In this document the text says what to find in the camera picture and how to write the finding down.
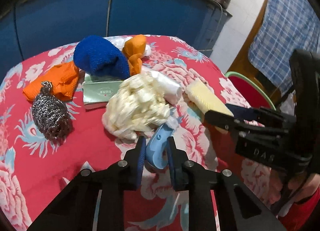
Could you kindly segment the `wooden door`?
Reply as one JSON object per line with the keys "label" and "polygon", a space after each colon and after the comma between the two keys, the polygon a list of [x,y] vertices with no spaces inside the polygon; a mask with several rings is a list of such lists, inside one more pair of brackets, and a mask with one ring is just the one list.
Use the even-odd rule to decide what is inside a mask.
{"label": "wooden door", "polygon": [[251,31],[248,34],[243,46],[238,52],[235,60],[227,70],[239,72],[245,77],[253,81],[259,88],[262,89],[264,93],[271,99],[273,103],[276,103],[281,98],[281,93],[278,88],[276,88],[257,68],[255,68],[248,59],[249,49],[251,44],[260,30],[263,24],[263,19],[265,15],[265,10],[268,0],[264,0],[263,5],[259,11],[259,14],[253,24]]}

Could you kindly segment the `yellow sponge cloth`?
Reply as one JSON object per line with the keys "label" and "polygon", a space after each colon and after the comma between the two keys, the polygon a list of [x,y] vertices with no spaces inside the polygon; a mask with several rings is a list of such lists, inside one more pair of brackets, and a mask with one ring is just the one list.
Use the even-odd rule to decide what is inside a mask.
{"label": "yellow sponge cloth", "polygon": [[190,101],[193,115],[198,117],[202,124],[205,124],[204,115],[209,110],[231,117],[234,116],[214,92],[198,78],[187,85],[185,93]]}

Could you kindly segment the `blue kitchen cabinet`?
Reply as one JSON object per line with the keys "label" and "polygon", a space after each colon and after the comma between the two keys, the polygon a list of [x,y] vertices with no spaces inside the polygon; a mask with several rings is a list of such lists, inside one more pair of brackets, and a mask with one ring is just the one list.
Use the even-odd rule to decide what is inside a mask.
{"label": "blue kitchen cabinet", "polygon": [[1,76],[89,35],[176,36],[209,56],[230,18],[214,0],[1,0]]}

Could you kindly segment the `white crumpled cloth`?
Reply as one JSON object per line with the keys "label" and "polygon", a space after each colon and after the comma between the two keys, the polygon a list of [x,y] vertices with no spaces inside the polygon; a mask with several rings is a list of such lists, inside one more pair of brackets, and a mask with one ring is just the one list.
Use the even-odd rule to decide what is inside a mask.
{"label": "white crumpled cloth", "polygon": [[[106,40],[110,41],[115,47],[117,47],[120,51],[123,50],[125,42],[132,39],[132,36],[109,36],[105,37]],[[143,57],[147,57],[151,55],[151,47],[146,45]]]}

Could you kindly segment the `steel wool scrubber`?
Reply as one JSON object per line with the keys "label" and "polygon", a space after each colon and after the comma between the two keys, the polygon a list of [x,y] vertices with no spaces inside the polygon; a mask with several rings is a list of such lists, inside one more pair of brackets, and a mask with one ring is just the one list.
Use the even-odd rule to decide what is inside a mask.
{"label": "steel wool scrubber", "polygon": [[41,82],[42,87],[31,106],[37,129],[50,141],[63,140],[73,130],[66,104],[53,95],[50,81]]}

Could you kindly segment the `blue knitted cloth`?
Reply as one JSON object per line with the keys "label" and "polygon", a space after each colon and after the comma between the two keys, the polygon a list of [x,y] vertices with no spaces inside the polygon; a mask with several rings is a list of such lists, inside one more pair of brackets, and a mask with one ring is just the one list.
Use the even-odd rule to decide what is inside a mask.
{"label": "blue knitted cloth", "polygon": [[127,58],[101,36],[91,35],[81,40],[75,47],[73,61],[91,76],[112,76],[123,80],[130,77]]}

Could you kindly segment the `light blue plastic razor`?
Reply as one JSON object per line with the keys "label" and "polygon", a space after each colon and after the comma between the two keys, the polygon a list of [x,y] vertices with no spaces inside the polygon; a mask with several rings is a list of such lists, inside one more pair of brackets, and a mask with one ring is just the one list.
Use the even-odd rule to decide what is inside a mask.
{"label": "light blue plastic razor", "polygon": [[178,117],[176,108],[170,109],[167,121],[161,124],[149,139],[146,146],[145,158],[150,166],[155,169],[163,170],[168,165],[168,160],[164,155],[167,145],[167,138],[179,127],[182,118]]}

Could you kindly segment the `white packet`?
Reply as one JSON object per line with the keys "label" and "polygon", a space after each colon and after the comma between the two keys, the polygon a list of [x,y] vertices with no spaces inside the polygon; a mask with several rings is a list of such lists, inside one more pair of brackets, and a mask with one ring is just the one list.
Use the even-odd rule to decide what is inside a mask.
{"label": "white packet", "polygon": [[158,82],[164,91],[164,98],[172,105],[176,105],[182,97],[181,85],[158,71],[150,71],[151,76]]}

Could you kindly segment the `blue plaid curtain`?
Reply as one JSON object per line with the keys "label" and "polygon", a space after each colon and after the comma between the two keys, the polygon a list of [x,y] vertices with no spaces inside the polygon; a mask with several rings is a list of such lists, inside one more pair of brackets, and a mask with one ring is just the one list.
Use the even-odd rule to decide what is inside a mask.
{"label": "blue plaid curtain", "polygon": [[281,94],[292,86],[289,59],[295,49],[319,52],[319,18],[308,0],[268,0],[248,59]]}

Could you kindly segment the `green medicine box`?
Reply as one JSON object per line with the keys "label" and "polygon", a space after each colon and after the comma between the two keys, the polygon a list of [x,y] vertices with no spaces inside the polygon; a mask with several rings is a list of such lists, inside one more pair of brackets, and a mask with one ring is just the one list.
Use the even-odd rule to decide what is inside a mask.
{"label": "green medicine box", "polygon": [[85,73],[82,84],[83,102],[86,110],[105,107],[117,93],[123,80],[111,76],[93,76]]}

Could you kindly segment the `orange flat cloth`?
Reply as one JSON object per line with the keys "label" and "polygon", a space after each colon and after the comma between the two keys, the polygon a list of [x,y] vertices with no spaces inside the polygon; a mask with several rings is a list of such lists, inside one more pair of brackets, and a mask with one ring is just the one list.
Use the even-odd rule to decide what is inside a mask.
{"label": "orange flat cloth", "polygon": [[37,77],[24,89],[23,94],[28,101],[33,101],[40,93],[42,82],[52,84],[51,93],[61,101],[71,101],[78,84],[79,68],[73,61],[61,63],[50,68],[44,75]]}

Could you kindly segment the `cream crumpled plastic bag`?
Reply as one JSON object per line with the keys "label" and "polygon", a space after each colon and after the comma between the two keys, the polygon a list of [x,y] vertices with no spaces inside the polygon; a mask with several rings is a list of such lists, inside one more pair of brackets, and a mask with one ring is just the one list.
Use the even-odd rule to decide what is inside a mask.
{"label": "cream crumpled plastic bag", "polygon": [[104,128],[120,139],[135,141],[138,132],[149,132],[165,123],[170,106],[164,89],[149,72],[131,76],[106,105],[101,121]]}

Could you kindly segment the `orange cloth bundle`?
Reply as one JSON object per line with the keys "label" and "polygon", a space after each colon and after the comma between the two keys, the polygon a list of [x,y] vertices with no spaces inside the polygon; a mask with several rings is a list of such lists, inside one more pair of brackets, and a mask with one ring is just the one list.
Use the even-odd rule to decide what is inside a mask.
{"label": "orange cloth bundle", "polygon": [[142,34],[136,35],[124,43],[122,53],[127,58],[130,75],[140,74],[142,58],[146,47],[146,37]]}

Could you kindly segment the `red green-rimmed basin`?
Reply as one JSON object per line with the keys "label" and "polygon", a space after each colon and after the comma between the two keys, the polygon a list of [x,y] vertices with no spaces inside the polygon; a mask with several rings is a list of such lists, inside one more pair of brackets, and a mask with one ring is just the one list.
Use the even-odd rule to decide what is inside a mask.
{"label": "red green-rimmed basin", "polygon": [[232,82],[250,106],[255,108],[265,107],[276,110],[270,98],[249,78],[234,71],[226,72],[225,77]]}

